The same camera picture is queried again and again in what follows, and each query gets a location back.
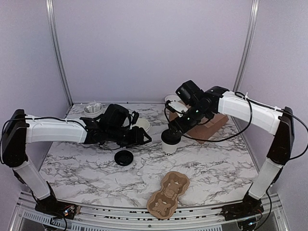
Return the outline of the stack of white paper cups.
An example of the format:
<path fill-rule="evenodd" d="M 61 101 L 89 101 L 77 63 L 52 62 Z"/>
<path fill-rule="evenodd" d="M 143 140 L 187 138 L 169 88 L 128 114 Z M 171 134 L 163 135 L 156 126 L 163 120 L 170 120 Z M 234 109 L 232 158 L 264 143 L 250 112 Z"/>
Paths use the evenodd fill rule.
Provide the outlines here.
<path fill-rule="evenodd" d="M 148 132 L 150 129 L 150 123 L 147 119 L 144 118 L 138 118 L 136 124 L 136 126 L 143 128 L 145 130 L 145 132 Z"/>

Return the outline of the brown paper bag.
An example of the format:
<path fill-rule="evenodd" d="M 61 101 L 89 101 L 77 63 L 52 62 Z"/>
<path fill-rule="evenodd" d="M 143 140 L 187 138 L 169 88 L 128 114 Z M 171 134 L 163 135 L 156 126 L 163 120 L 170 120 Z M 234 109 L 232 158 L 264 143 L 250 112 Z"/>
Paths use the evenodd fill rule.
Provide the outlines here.
<path fill-rule="evenodd" d="M 191 130 L 189 130 L 186 135 L 197 138 L 208 140 L 214 134 L 216 134 L 226 123 L 228 122 L 228 117 L 222 114 L 215 114 L 214 118 L 206 123 L 205 125 L 198 125 Z"/>

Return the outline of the black plastic cup lid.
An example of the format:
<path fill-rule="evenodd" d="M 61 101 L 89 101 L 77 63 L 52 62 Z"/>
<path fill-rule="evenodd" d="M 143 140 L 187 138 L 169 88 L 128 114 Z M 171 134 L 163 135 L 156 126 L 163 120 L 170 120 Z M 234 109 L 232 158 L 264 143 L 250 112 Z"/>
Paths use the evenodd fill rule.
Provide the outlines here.
<path fill-rule="evenodd" d="M 115 154 L 114 160 L 120 166 L 128 166 L 133 162 L 133 153 L 127 150 L 119 151 Z"/>

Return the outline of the single white paper cup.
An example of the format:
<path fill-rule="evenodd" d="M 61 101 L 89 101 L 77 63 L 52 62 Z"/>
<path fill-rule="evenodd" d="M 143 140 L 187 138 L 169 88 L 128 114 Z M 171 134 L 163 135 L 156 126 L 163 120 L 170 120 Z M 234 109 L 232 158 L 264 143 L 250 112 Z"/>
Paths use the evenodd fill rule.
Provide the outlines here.
<path fill-rule="evenodd" d="M 179 142 L 164 142 L 162 141 L 162 153 L 163 155 L 170 157 L 173 156 L 178 148 Z"/>

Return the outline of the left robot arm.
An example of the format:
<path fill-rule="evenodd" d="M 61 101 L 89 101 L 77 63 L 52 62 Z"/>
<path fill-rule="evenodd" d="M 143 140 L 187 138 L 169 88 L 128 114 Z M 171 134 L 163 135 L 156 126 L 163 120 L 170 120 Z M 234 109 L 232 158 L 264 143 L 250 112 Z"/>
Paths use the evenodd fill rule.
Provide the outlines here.
<path fill-rule="evenodd" d="M 17 109 L 3 125 L 1 133 L 2 161 L 32 192 L 35 210 L 59 218 L 73 219 L 80 207 L 57 200 L 51 185 L 40 175 L 26 154 L 26 145 L 34 142 L 73 142 L 103 144 L 114 142 L 120 148 L 131 148 L 152 141 L 144 128 L 136 126 L 139 113 L 111 104 L 95 117 L 60 119 L 36 117 Z"/>

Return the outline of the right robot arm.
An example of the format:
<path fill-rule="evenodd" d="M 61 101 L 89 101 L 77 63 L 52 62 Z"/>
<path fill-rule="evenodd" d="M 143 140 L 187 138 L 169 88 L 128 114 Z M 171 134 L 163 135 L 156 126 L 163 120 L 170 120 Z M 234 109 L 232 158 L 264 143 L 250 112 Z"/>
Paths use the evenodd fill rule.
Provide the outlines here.
<path fill-rule="evenodd" d="M 168 123 L 173 136 L 182 137 L 201 120 L 215 114 L 232 116 L 258 126 L 274 136 L 272 145 L 258 176 L 240 203 L 225 205 L 221 214 L 225 220 L 250 217 L 263 212 L 261 198 L 278 179 L 283 167 L 290 160 L 294 143 L 293 111 L 253 103 L 247 96 L 226 88 L 214 86 L 207 91 L 192 81 L 183 83 L 176 91 L 181 102 L 166 101 L 166 108 L 178 117 Z"/>

